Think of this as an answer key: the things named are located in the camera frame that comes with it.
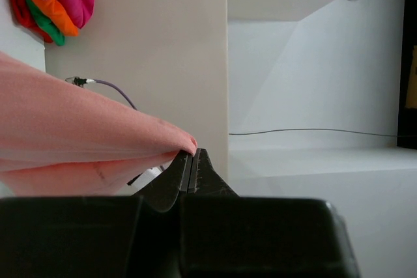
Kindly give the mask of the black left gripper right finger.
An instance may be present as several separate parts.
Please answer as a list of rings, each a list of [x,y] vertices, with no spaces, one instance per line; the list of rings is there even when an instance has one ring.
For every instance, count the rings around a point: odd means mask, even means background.
[[[237,194],[214,170],[207,150],[198,148],[192,158],[188,193],[208,196],[233,196]]]

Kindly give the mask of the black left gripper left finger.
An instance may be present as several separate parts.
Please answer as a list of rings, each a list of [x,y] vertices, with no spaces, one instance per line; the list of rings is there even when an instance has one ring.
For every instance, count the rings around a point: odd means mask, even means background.
[[[168,212],[181,195],[187,194],[191,169],[192,155],[180,151],[165,171],[133,194],[133,197],[144,200],[157,212]]]

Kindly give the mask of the salmon pink t-shirt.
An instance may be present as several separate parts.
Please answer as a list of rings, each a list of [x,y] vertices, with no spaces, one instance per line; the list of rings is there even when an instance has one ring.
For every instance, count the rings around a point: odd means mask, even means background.
[[[181,151],[184,130],[1,55],[1,181],[17,196],[113,195]]]

